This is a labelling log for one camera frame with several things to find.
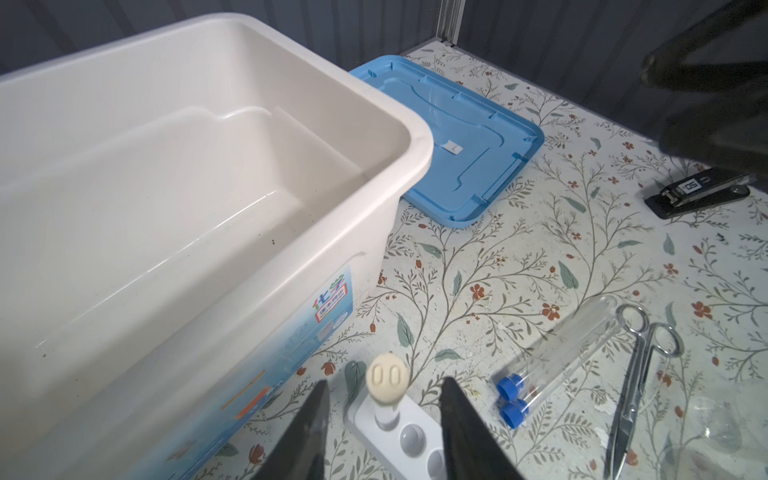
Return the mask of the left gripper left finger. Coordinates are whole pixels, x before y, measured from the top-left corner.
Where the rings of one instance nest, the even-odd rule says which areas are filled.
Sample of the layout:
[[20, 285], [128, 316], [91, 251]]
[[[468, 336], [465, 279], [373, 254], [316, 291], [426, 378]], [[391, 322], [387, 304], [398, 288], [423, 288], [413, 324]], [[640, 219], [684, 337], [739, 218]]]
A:
[[329, 413], [328, 382], [321, 380], [252, 479], [323, 479]]

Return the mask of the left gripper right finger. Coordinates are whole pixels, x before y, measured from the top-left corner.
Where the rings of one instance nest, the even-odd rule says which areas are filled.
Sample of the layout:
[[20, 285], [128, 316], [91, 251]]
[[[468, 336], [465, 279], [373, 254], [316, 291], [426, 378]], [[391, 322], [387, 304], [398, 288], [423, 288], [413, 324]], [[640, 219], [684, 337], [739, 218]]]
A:
[[523, 479], [453, 377], [439, 401], [447, 479]]

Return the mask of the test tube with cream cap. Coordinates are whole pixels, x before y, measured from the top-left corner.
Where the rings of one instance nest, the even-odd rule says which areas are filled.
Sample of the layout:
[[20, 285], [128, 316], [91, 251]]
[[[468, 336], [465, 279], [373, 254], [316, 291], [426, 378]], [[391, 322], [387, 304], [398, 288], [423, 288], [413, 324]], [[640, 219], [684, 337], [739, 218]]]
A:
[[393, 430], [400, 417], [400, 403], [408, 388], [410, 370], [393, 353], [373, 359], [366, 371], [366, 387], [374, 402], [374, 419], [383, 431]]

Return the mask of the clear test tube blue cap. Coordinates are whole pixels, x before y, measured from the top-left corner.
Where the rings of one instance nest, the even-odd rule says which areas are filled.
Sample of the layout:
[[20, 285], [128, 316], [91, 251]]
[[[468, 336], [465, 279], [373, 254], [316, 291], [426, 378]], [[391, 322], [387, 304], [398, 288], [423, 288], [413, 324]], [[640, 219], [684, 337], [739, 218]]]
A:
[[617, 318], [618, 306], [619, 299], [613, 295], [587, 299], [530, 353], [518, 356], [495, 374], [501, 398], [528, 404], [544, 400], [621, 332], [624, 322]]

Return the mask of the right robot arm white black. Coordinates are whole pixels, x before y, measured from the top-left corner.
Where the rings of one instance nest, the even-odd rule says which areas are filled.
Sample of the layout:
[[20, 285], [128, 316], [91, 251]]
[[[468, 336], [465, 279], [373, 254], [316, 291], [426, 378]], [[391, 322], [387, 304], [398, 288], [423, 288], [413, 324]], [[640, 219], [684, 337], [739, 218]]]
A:
[[690, 64], [686, 59], [719, 37], [767, 13], [765, 1], [731, 1], [666, 41], [643, 60], [643, 85], [707, 94], [702, 103], [667, 116], [661, 152], [756, 177], [767, 189], [767, 63]]

